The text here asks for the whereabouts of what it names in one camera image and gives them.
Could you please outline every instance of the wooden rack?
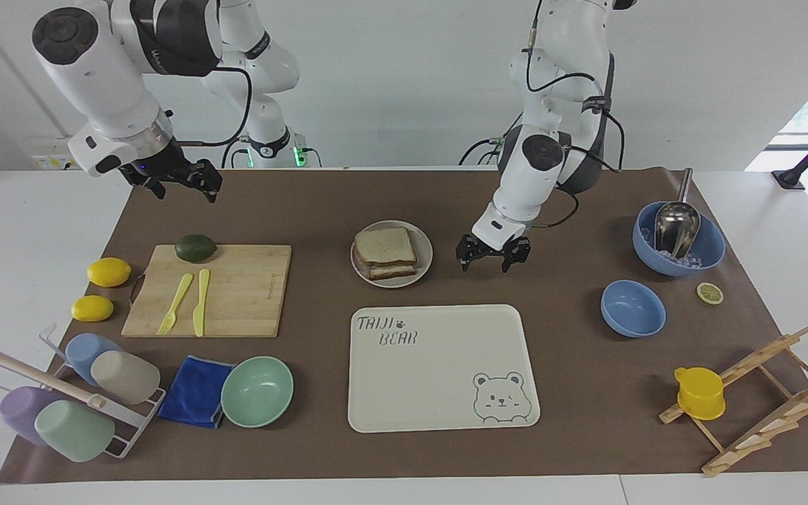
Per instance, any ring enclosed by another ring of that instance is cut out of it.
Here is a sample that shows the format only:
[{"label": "wooden rack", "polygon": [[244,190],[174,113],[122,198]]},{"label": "wooden rack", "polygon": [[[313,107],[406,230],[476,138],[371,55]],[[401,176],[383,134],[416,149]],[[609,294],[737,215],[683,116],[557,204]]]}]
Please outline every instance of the wooden rack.
[{"label": "wooden rack", "polygon": [[[725,370],[719,377],[725,387],[730,386],[734,381],[747,375],[750,371],[759,370],[766,378],[779,388],[779,391],[788,397],[788,400],[782,406],[773,410],[765,418],[757,422],[753,428],[750,428],[745,434],[741,435],[734,443],[723,447],[722,444],[713,436],[712,432],[704,425],[699,419],[692,418],[692,421],[700,429],[706,438],[714,445],[719,454],[704,464],[701,468],[703,473],[709,477],[718,476],[719,473],[725,472],[732,464],[737,463],[744,457],[753,453],[754,451],[763,450],[766,447],[772,446],[772,438],[776,435],[782,434],[785,431],[799,428],[798,421],[808,416],[808,389],[801,391],[797,394],[791,393],[782,383],[780,383],[770,371],[766,370],[765,364],[769,359],[775,358],[782,352],[788,355],[800,365],[808,374],[808,365],[802,361],[791,351],[790,347],[800,341],[801,336],[808,333],[808,326],[794,335],[784,335],[775,342],[751,352],[745,358],[741,359],[728,370]],[[660,413],[660,421],[664,424],[669,424],[684,415],[684,410],[677,403]]]}]

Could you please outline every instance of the metal scoop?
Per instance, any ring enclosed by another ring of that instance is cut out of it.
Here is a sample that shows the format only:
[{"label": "metal scoop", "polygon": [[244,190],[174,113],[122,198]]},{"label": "metal scoop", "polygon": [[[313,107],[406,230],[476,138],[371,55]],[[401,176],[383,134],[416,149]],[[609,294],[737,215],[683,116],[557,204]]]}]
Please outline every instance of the metal scoop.
[{"label": "metal scoop", "polygon": [[677,259],[687,256],[696,234],[700,231],[699,212],[692,205],[685,203],[687,187],[690,185],[693,172],[690,167],[685,169],[682,189],[679,189],[679,201],[663,205],[656,214],[654,247],[657,250],[666,250]]}]

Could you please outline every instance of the lime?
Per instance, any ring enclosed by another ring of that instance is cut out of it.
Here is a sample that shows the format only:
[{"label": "lime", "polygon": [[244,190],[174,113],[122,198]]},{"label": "lime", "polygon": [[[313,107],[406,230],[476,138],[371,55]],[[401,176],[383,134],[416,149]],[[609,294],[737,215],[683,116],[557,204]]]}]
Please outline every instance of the lime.
[{"label": "lime", "polygon": [[74,302],[70,309],[74,319],[84,323],[95,323],[108,319],[114,313],[114,304],[106,297],[87,295]]},{"label": "lime", "polygon": [[711,304],[711,306],[717,306],[725,299],[725,295],[722,294],[722,290],[719,290],[718,285],[710,284],[709,282],[701,282],[698,284],[696,286],[696,295],[698,295],[701,300]]},{"label": "lime", "polygon": [[133,268],[119,258],[102,258],[86,269],[86,277],[94,285],[103,288],[116,288],[126,282]]},{"label": "lime", "polygon": [[217,244],[204,234],[188,234],[173,249],[184,262],[204,262],[216,253]]}]

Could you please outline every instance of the bread slice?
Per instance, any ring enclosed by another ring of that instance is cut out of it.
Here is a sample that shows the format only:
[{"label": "bread slice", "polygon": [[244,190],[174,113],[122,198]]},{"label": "bread slice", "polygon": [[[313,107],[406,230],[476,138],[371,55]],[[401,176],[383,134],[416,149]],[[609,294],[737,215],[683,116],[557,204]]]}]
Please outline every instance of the bread slice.
[{"label": "bread slice", "polygon": [[417,264],[417,254],[413,250],[407,228],[361,232],[353,241],[357,258],[368,267]]},{"label": "bread slice", "polygon": [[383,278],[408,277],[417,275],[417,269],[410,265],[394,265],[391,267],[373,267],[369,270],[370,281],[380,281]]}]

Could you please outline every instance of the cup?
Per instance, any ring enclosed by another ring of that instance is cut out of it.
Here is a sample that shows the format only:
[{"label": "cup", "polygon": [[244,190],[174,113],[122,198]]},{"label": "cup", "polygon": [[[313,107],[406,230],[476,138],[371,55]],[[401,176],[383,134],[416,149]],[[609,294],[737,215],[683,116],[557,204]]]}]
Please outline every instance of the cup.
[{"label": "cup", "polygon": [[0,402],[0,415],[3,421],[20,437],[33,445],[45,445],[46,442],[36,433],[33,423],[42,409],[51,403],[63,400],[58,393],[32,386],[21,386],[10,390]]},{"label": "cup", "polygon": [[80,333],[67,343],[65,357],[78,376],[92,386],[99,387],[92,374],[93,362],[107,351],[123,351],[123,349],[95,333]]},{"label": "cup", "polygon": [[708,368],[677,368],[679,406],[687,415],[700,421],[713,421],[725,413],[725,385],[722,378]]},{"label": "cup", "polygon": [[161,372],[155,365],[124,351],[103,352],[90,373],[102,389],[128,405],[144,402],[161,383]]},{"label": "cup", "polygon": [[102,454],[114,437],[114,422],[81,403],[57,400],[36,416],[36,433],[62,456],[84,463]]}]

